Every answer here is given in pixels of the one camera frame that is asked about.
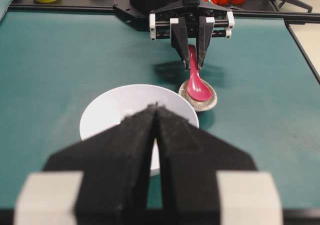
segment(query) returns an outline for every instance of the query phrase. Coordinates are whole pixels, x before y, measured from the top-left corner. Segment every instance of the robotic arm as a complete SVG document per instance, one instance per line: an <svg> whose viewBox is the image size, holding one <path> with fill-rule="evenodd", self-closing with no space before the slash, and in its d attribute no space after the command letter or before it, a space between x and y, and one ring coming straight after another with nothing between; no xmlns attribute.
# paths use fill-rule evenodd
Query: robotic arm
<svg viewBox="0 0 320 225"><path fill-rule="evenodd" d="M205 0L178 0L149 13L151 40L170 38L171 46L178 52L185 69L190 68L188 38L196 39L198 68L201 70L211 38L230 38L234 26L232 10Z"/></svg>

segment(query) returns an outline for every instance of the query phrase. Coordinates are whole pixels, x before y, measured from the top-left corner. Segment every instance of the green table surface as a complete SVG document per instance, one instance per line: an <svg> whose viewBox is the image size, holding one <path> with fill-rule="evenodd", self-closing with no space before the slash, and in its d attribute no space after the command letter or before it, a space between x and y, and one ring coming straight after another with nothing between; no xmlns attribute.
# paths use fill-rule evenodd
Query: green table surface
<svg viewBox="0 0 320 225"><path fill-rule="evenodd" d="M203 78L218 104L200 128L270 171L286 209L320 207L320 86L282 20L236 19L214 38ZM188 77L170 41L150 41L113 15L8 12L0 23L0 208L30 172L80 140L98 95L128 84L177 91ZM161 207L160 177L148 205Z"/></svg>

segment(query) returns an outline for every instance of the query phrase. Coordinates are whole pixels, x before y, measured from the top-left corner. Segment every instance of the white bowl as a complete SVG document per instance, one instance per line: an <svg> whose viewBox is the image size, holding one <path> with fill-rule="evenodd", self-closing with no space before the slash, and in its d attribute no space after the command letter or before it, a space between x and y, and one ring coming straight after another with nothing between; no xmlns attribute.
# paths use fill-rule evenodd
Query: white bowl
<svg viewBox="0 0 320 225"><path fill-rule="evenodd" d="M132 84L106 91L95 98L84 110L80 120L80 137L88 139L115 125L125 116L133 115L157 103L184 117L190 124L199 127L195 110L179 94L164 87L149 84ZM160 173L159 152L155 140L150 175Z"/></svg>

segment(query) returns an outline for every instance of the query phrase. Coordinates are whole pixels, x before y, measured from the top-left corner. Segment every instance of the black metal frame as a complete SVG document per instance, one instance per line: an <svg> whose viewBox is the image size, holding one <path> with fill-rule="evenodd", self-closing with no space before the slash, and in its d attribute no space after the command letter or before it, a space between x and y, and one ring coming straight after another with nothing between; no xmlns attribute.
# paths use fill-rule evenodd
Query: black metal frame
<svg viewBox="0 0 320 225"><path fill-rule="evenodd" d="M71 12L111 12L113 13L114 4L106 6L64 6L55 4L17 4L12 3L9 10L40 10L40 11L71 11ZM320 84L320 75L317 73L315 66L309 59L301 43L293 32L290 24L317 23L320 24L320 13L304 13L304 12L280 12L280 11L252 11L252 10L233 10L235 17L248 18L278 18L285 21L285 26L291 34L293 40L302 53L305 61L311 69L315 79ZM152 224L163 224L160 210L149 210L147 213L148 221ZM14 210L0 209L1 224L13 224ZM284 224L288 225L315 225L320 224L320 208L310 209L284 209Z"/></svg>

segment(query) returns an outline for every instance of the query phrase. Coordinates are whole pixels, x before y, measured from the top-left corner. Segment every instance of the plastic spoon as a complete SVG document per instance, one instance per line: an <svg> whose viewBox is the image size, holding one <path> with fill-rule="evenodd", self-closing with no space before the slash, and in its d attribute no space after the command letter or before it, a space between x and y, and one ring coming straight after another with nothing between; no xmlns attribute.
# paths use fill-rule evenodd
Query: plastic spoon
<svg viewBox="0 0 320 225"><path fill-rule="evenodd" d="M186 91L194 100L204 102L211 98L212 93L200 78L196 47L194 45L189 45L188 48L190 55L190 79Z"/></svg>

